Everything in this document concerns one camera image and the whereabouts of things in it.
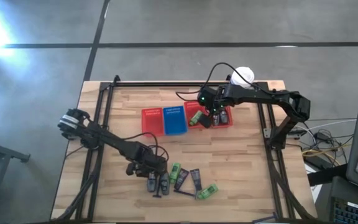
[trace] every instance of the keyboard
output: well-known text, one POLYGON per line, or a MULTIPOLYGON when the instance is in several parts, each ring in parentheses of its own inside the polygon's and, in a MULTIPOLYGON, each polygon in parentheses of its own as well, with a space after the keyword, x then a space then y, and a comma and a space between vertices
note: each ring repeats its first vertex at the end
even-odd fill
POLYGON ((334 206, 332 220, 335 223, 358 224, 358 205, 334 198, 334 206))

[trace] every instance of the desk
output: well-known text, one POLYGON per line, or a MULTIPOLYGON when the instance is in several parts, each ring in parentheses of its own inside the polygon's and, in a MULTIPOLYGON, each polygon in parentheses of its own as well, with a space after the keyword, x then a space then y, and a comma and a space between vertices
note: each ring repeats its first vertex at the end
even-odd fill
MULTIPOLYGON (((283 81, 268 81, 269 88, 284 89, 283 81)), ((84 82, 78 108, 95 113, 100 82, 84 82)), ((195 91, 193 87, 114 87, 109 129, 120 137, 141 133, 141 110, 144 108, 178 106, 183 101, 175 91, 195 91)), ((195 95, 185 95, 189 99, 195 95)), ((285 113, 273 107, 277 123, 285 113)), ((94 222, 250 222, 269 217, 274 211, 273 195, 266 155, 259 124, 257 105, 243 103, 232 108, 233 126, 222 129, 189 129, 179 136, 158 137, 158 143, 170 155, 168 169, 179 162, 186 170, 199 168, 203 187, 215 183, 219 192, 207 200, 194 200, 173 192, 153 198, 146 191, 146 179, 127 176, 128 162, 118 151, 105 147, 94 222)), ((152 144, 147 137, 137 139, 152 144)), ((79 147, 69 143, 67 153, 79 147)), ((295 197, 316 216, 301 152, 288 146, 283 150, 288 181, 295 197)), ((86 151, 72 154, 64 163, 52 218, 58 217, 78 193, 86 151)), ((181 190, 194 192, 191 177, 181 190)), ((282 207, 285 200, 281 194, 282 207)), ((85 203, 83 215, 88 211, 85 203)))

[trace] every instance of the blue bin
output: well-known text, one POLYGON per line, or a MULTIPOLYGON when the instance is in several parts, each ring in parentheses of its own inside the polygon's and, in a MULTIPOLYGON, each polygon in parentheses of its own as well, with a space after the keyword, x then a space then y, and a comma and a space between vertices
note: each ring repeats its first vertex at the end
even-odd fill
POLYGON ((166 135, 183 134, 187 132, 185 109, 183 106, 164 108, 163 116, 166 135))

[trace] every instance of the white cable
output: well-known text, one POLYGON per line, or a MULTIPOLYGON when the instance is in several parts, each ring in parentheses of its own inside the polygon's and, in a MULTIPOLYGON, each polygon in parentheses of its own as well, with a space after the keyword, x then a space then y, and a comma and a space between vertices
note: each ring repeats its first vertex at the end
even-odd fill
POLYGON ((352 119, 352 120, 347 120, 347 121, 337 121, 337 122, 332 122, 332 123, 328 123, 328 124, 322 124, 322 125, 319 125, 319 126, 315 126, 315 127, 312 127, 312 128, 309 128, 309 130, 312 130, 312 129, 316 129, 316 128, 321 128, 321 127, 325 127, 325 126, 328 126, 328 125, 332 125, 332 124, 340 124, 340 123, 345 123, 345 122, 351 122, 351 121, 357 121, 357 119, 352 119))
POLYGON ((311 136, 311 138, 312 138, 312 140, 313 140, 313 143, 314 143, 314 144, 316 144, 316 139, 314 138, 314 136, 313 136, 313 134, 311 133, 311 131, 309 131, 309 129, 304 128, 304 127, 302 127, 302 126, 298 126, 298 125, 295 125, 295 127, 297 127, 297 128, 300 128, 300 129, 303 129, 303 130, 307 131, 307 132, 310 134, 310 136, 311 136))

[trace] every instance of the red tray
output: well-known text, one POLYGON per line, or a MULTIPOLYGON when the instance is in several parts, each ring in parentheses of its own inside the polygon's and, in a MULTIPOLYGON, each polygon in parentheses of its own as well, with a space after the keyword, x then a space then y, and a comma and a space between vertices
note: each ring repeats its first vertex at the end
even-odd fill
POLYGON ((156 136, 164 135, 162 108, 142 110, 142 132, 150 132, 156 136))
MULTIPOLYGON (((227 112, 227 117, 228 117, 229 122, 227 124, 221 124, 221 125, 218 125, 218 126, 213 126, 212 125, 212 128, 227 128, 227 127, 230 127, 230 126, 233 125, 230 106, 225 107, 225 109, 226 109, 226 112, 227 112)), ((200 123, 197 123, 196 125, 190 126, 190 120, 192 119, 192 117, 199 110, 201 112, 203 112, 205 115, 208 114, 206 112, 206 110, 205 110, 205 107, 201 106, 200 104, 198 104, 198 102, 195 102, 195 101, 185 102, 186 122, 187 122, 187 126, 189 128, 200 128, 200 129, 205 128, 200 123)))
POLYGON ((189 128, 204 128, 204 126, 202 126, 200 123, 190 126, 190 120, 194 117, 194 115, 199 110, 203 112, 205 115, 207 115, 205 107, 198 104, 198 102, 195 101, 185 102, 186 122, 189 128))

